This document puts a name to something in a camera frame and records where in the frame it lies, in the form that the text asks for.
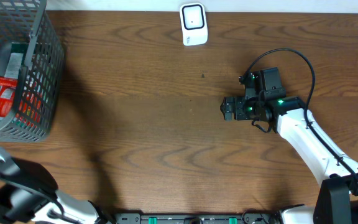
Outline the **orange-red snack bag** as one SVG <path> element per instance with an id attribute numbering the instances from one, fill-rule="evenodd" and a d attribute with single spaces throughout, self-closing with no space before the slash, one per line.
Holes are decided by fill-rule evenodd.
<path id="1" fill-rule="evenodd" d="M 0 118 L 6 117 L 13 105 L 17 79 L 0 77 Z"/>

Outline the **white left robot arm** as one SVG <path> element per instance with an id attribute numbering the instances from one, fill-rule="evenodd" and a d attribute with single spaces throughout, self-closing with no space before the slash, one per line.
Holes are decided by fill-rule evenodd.
<path id="1" fill-rule="evenodd" d="M 0 146 L 0 223 L 115 223 L 97 205 L 59 190 L 36 162 L 12 157 Z"/>

